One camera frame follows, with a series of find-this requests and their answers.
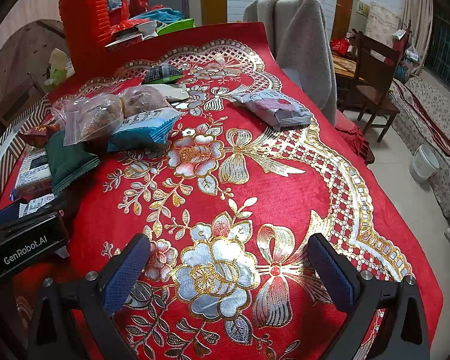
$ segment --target blue snack packet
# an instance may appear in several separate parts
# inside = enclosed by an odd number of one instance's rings
[[[168,133],[182,116],[174,108],[164,107],[128,117],[108,139],[108,152],[143,148],[166,143]]]

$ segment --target green container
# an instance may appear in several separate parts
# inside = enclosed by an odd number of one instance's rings
[[[187,30],[193,27],[195,27],[195,19],[183,19],[157,28],[157,34],[164,35],[170,32]]]

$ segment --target plastic bag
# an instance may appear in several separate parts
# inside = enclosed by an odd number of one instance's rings
[[[108,0],[108,8],[109,10],[118,8],[122,6],[122,0]]]
[[[349,46],[350,43],[346,38],[340,40],[338,39],[330,40],[330,49],[341,56],[345,56],[345,54],[347,54]]]
[[[146,12],[148,9],[148,0],[130,0],[130,15],[132,17]]]
[[[123,122],[120,98],[110,93],[100,93],[91,99],[82,97],[68,103],[65,114],[64,146],[110,136]]]
[[[404,35],[407,33],[407,30],[397,30],[397,32],[394,32],[394,34],[392,35],[392,37],[394,39],[402,39],[404,37]]]
[[[67,115],[65,114],[65,106],[69,103],[69,100],[59,100],[52,105],[50,112],[55,118],[56,122],[60,126],[60,130],[64,130],[67,123]]]
[[[120,14],[122,17],[121,21],[130,19],[130,3],[128,0],[122,0],[122,5],[120,6]]]
[[[405,54],[407,58],[412,62],[418,62],[419,61],[419,53],[418,51],[413,47],[410,46],[406,51]]]
[[[129,19],[129,20],[124,20],[124,21],[121,21],[117,25],[111,26],[110,30],[111,30],[111,33],[113,35],[113,34],[115,34],[117,32],[126,30],[128,28],[135,27],[136,25],[139,25],[139,24],[142,24],[142,23],[148,23],[149,21],[150,21],[149,19]]]
[[[125,117],[154,109],[170,107],[165,97],[158,90],[148,85],[126,88],[118,94],[118,97],[122,101]]]

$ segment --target gray fleece blanket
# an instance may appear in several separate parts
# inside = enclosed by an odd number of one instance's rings
[[[245,8],[243,21],[264,23],[278,66],[298,71],[303,92],[335,126],[337,87],[320,2],[255,0]]]

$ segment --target floral embroidered tablecloth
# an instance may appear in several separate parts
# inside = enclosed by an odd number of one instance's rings
[[[117,93],[162,63],[185,72],[190,97],[173,103],[183,116],[166,145],[104,155],[74,183],[82,204],[70,258],[16,276],[25,322],[44,277],[99,270],[143,232],[150,261],[115,315],[141,359],[315,359],[346,317],[307,260],[307,240],[320,232],[357,270],[382,280],[415,275],[433,337],[443,298],[420,245],[363,161],[277,67],[261,23],[179,31],[100,62],[50,100]],[[232,97],[266,88],[302,102],[312,124],[274,131]]]

